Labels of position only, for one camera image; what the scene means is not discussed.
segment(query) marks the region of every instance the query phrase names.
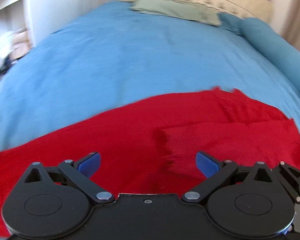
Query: blue pillow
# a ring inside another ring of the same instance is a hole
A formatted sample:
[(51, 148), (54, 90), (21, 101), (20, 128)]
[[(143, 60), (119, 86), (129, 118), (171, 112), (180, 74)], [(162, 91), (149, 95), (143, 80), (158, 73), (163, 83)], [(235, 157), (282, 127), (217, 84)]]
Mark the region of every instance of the blue pillow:
[(231, 31), (237, 34), (238, 36), (242, 36), (241, 18), (229, 13), (218, 13), (218, 16), (219, 19), (222, 21), (222, 25), (220, 26), (220, 28)]
[(257, 18), (243, 19), (242, 35), (274, 64), (300, 93), (300, 52)]

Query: bed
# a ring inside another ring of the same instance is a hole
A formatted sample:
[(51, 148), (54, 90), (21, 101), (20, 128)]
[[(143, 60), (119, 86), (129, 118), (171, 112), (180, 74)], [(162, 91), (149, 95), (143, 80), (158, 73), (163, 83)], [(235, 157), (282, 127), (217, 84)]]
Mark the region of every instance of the bed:
[(271, 30), (271, 37), (253, 34), (264, 24), (257, 18), (270, 20), (271, 3), (190, 1), (255, 18), (244, 20), (242, 37), (198, 22), (138, 14), (127, 0), (105, 3), (50, 35), (4, 76), (0, 151), (143, 98), (215, 86), (237, 88), (277, 107), (300, 132), (299, 82), (267, 56), (277, 47), (267, 39), (279, 37)]

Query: blue gripper pad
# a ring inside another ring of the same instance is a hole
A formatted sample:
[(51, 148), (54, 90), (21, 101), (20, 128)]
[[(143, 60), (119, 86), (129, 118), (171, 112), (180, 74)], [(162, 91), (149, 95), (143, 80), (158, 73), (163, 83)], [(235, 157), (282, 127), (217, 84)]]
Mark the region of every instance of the blue gripper pad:
[(87, 178), (90, 178), (100, 168), (100, 164), (101, 156), (97, 153), (80, 163), (77, 170)]
[(220, 166), (218, 163), (215, 163), (207, 156), (197, 153), (195, 157), (195, 162), (197, 164), (197, 168), (202, 172), (204, 176), (207, 178), (211, 177), (213, 174), (220, 170)]

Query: pillow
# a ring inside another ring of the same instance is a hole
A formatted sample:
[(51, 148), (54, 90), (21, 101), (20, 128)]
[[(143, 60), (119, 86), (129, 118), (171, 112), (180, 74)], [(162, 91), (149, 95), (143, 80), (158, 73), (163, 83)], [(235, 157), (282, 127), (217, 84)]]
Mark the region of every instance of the pillow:
[(221, 25), (218, 12), (198, 3), (180, 0), (137, 0), (131, 7), (139, 13), (164, 15), (213, 26)]
[(220, 26), (220, 28), (231, 31), (237, 34), (238, 36), (242, 36), (241, 18), (229, 13), (218, 13), (218, 16), (219, 19), (222, 21), (222, 25)]
[(300, 93), (300, 52), (257, 18), (243, 19), (242, 35), (274, 64)]

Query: green pillow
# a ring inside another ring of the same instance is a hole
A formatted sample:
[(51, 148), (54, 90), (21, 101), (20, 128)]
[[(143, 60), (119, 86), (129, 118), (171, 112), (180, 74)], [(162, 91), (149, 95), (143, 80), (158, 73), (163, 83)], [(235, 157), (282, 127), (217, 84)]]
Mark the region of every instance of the green pillow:
[(131, 7), (139, 13), (164, 15), (213, 26), (221, 25), (218, 11), (203, 4), (180, 0), (137, 0)]

